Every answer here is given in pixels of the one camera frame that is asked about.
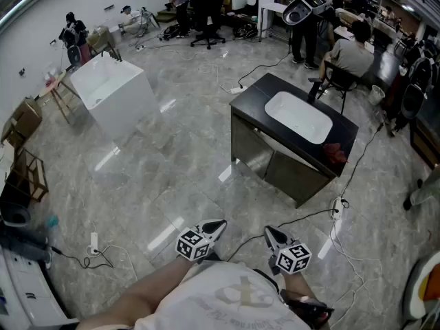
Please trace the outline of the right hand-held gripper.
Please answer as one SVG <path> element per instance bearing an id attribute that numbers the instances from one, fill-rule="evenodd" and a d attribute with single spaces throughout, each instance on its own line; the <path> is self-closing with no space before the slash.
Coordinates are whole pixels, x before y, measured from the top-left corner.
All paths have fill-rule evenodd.
<path id="1" fill-rule="evenodd" d="M 264 227 L 264 237 L 272 252 L 278 248 L 278 245 L 288 245 L 278 248 L 269 260 L 273 275 L 281 272 L 292 275 L 307 268 L 311 260 L 311 251 L 304 243 L 293 244 L 293 237 L 288 232 L 272 225 Z"/>

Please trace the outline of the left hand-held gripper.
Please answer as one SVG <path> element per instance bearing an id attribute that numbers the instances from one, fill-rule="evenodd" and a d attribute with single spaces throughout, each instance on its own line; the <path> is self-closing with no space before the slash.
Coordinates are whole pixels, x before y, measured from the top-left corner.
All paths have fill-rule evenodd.
<path id="1" fill-rule="evenodd" d="M 206 258 L 227 224 L 225 219 L 207 219 L 185 228 L 177 237 L 176 253 L 188 261 Z"/>

